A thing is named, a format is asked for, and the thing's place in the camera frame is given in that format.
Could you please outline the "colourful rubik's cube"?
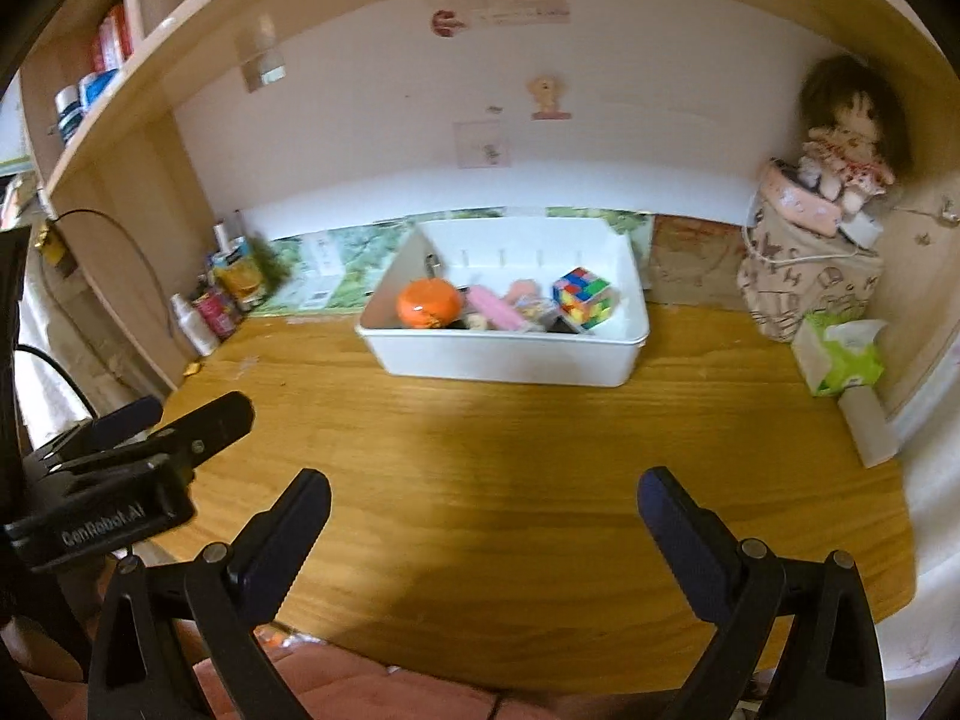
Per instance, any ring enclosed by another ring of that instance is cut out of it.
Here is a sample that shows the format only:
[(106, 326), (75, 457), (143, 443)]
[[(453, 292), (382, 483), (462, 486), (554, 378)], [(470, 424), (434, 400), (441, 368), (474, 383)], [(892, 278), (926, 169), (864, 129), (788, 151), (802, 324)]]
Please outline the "colourful rubik's cube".
[(617, 305), (617, 291), (596, 273), (576, 266), (551, 285), (551, 299), (562, 317), (581, 332), (607, 322)]

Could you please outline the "white spray bottle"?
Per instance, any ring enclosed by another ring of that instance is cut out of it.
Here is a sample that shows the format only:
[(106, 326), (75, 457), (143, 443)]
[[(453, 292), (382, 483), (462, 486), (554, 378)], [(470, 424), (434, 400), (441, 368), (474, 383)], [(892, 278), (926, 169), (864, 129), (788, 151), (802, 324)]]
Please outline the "white spray bottle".
[(212, 328), (206, 325), (205, 319), (195, 309), (194, 304), (185, 299), (182, 294), (174, 293), (171, 296), (171, 309), (181, 332), (194, 346), (195, 351), (202, 358), (210, 358), (220, 346), (220, 340), (213, 333)]

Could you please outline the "white box by tissues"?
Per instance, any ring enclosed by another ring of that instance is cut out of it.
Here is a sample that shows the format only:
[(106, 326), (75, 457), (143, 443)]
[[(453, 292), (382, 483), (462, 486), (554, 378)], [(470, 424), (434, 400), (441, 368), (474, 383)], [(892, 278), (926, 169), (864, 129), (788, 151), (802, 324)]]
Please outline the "white box by tissues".
[(862, 465), (874, 468), (896, 456), (898, 439), (872, 387), (846, 388), (839, 395), (838, 406)]

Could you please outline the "green tissue pack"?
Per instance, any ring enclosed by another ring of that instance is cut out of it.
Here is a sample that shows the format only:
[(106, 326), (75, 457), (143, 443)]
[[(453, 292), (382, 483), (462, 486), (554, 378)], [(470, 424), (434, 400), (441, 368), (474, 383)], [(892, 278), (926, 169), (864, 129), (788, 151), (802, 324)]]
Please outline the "green tissue pack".
[(791, 343), (805, 385), (814, 397), (836, 397), (851, 387), (872, 387), (884, 374), (877, 337), (885, 320), (842, 322), (807, 314)]

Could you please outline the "brown-haired rag doll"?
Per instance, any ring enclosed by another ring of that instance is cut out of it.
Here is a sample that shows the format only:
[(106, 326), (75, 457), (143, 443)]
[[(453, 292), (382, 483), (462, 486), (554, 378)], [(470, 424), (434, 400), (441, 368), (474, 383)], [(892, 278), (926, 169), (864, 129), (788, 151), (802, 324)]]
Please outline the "brown-haired rag doll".
[(913, 169), (907, 114), (885, 78), (852, 55), (823, 59), (799, 94), (797, 177), (849, 220)]

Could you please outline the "white plastic storage bin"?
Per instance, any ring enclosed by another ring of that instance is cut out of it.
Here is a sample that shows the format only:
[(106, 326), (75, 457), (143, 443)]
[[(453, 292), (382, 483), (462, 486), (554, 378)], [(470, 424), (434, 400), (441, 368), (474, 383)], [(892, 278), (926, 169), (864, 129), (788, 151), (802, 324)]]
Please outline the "white plastic storage bin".
[(394, 376), (619, 387), (649, 319), (605, 221), (503, 216), (419, 224), (356, 331)]

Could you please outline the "pink clothed lap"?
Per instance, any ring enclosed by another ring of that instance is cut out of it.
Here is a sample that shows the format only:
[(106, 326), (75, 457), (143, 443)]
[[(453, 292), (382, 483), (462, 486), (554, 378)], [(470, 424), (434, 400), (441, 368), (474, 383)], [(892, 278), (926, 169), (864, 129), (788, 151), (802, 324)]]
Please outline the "pink clothed lap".
[(268, 652), (313, 718), (656, 718), (662, 695), (523, 697), (387, 668), (331, 644), (299, 642)]

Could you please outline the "pink hair roller clip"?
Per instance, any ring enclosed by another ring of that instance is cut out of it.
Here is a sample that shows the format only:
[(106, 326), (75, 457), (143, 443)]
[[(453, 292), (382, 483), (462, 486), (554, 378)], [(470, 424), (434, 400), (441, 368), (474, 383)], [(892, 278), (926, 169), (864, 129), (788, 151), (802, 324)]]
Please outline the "pink hair roller clip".
[(529, 328), (529, 324), (523, 316), (517, 314), (514, 307), (481, 284), (471, 284), (466, 289), (466, 300), (477, 314), (485, 317), (498, 330), (525, 332)]

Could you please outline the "red pen cup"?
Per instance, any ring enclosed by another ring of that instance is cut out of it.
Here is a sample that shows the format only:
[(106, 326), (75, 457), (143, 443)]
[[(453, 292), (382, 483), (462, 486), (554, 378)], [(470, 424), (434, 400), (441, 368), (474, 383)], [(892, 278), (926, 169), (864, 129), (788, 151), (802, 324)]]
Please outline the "red pen cup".
[(218, 340), (228, 340), (238, 330), (238, 322), (229, 314), (228, 307), (217, 291), (210, 286), (201, 284), (195, 289), (192, 293), (192, 304)]

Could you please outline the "green leaf pattern poster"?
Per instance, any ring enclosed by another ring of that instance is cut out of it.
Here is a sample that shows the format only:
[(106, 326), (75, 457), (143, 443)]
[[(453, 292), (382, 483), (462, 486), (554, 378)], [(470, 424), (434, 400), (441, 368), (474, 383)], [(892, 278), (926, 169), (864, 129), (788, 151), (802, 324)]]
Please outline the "green leaf pattern poster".
[(635, 252), (641, 284), (651, 257), (654, 220), (649, 211), (607, 210), (585, 206), (476, 206), (462, 210), (427, 211), (359, 226), (274, 239), (262, 244), (262, 271), (278, 278), (274, 291), (254, 317), (293, 317), (308, 314), (353, 314), (363, 309), (382, 273), (391, 265), (409, 232), (427, 221), (486, 220), (509, 216), (599, 218), (613, 232), (626, 236)]

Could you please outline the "beige patterned drawstring bag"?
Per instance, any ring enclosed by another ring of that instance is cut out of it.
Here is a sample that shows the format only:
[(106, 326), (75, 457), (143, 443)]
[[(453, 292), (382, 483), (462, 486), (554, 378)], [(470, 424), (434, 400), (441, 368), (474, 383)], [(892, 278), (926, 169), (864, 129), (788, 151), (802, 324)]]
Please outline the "beige patterned drawstring bag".
[(793, 341), (809, 314), (866, 314), (884, 261), (839, 231), (838, 206), (798, 184), (790, 164), (766, 163), (740, 232), (737, 288), (766, 338)]

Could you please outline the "orange juice carton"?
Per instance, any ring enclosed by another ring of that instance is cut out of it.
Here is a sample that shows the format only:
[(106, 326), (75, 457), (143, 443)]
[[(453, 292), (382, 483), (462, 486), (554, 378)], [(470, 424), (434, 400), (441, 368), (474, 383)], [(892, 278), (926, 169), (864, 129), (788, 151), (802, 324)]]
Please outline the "orange juice carton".
[(213, 275), (223, 283), (239, 310), (249, 314), (267, 299), (267, 284), (244, 236), (231, 236), (224, 221), (213, 226), (217, 250), (212, 255)]

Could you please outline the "orange round pouch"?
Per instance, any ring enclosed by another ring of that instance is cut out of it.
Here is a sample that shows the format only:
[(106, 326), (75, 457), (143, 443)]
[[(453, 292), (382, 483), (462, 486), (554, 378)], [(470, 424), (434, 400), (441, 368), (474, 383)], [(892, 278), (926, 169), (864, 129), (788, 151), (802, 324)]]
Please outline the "orange round pouch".
[(409, 328), (444, 328), (459, 319), (464, 298), (443, 278), (410, 281), (395, 300), (397, 317)]

